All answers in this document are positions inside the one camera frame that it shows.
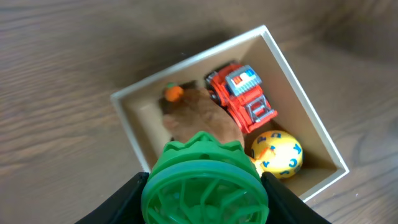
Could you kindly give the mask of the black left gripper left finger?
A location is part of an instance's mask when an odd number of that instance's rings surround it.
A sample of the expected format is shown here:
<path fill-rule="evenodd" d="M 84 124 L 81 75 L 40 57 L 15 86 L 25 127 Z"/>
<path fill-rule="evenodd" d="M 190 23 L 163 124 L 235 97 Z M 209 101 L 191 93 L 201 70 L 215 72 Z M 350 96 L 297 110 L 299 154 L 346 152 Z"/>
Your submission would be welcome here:
<path fill-rule="evenodd" d="M 141 195 L 148 178 L 148 172 L 138 172 L 76 224 L 145 224 L 141 212 Z"/>

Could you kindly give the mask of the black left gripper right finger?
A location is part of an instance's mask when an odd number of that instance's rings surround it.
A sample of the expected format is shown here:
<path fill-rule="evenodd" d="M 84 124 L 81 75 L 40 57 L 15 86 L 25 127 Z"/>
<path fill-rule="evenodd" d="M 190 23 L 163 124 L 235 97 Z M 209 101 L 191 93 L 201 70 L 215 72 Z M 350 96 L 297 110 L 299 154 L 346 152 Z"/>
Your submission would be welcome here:
<path fill-rule="evenodd" d="M 331 224 L 270 172 L 262 174 L 261 182 L 269 199 L 266 224 Z"/>

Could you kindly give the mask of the yellow letter ball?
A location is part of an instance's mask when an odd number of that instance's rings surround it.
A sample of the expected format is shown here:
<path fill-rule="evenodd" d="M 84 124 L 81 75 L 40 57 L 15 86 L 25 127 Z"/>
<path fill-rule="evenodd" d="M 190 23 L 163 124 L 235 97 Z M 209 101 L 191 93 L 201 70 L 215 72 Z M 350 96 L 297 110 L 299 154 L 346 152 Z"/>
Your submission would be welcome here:
<path fill-rule="evenodd" d="M 251 148 L 260 150 L 271 148 L 276 153 L 270 161 L 267 171 L 277 179 L 287 179 L 296 174 L 303 163 L 303 149 L 300 143 L 285 131 L 273 130 L 260 134 Z"/>

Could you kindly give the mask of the green ridged ball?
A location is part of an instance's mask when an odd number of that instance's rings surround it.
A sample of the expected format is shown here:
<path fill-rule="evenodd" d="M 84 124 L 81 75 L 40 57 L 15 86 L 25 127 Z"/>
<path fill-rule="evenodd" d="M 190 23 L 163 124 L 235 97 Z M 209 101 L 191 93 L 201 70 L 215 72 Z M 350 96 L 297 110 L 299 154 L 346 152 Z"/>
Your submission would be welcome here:
<path fill-rule="evenodd" d="M 204 131 L 164 146 L 141 196 L 146 223 L 265 224 L 268 204 L 241 143 Z"/>

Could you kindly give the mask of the brown plush bear toy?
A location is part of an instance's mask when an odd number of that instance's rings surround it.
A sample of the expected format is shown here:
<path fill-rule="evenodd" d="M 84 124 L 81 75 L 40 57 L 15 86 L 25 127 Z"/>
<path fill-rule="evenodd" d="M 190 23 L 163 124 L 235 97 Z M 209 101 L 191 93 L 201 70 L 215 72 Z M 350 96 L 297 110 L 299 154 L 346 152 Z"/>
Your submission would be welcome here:
<path fill-rule="evenodd" d="M 195 80 L 167 86 L 159 107 L 162 124 L 175 141 L 186 143 L 196 133 L 205 131 L 222 144 L 239 141 L 244 145 L 244 135 L 234 119 Z"/>

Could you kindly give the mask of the red toy fire truck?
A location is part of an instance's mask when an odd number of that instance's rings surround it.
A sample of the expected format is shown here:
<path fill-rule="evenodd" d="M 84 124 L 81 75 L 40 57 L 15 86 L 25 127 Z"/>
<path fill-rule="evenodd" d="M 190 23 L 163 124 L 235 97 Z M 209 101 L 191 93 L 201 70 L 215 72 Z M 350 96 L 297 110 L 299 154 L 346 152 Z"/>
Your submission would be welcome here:
<path fill-rule="evenodd" d="M 250 65 L 233 60 L 204 77 L 205 88 L 244 134 L 260 128 L 278 115 L 261 88 L 262 80 Z"/>

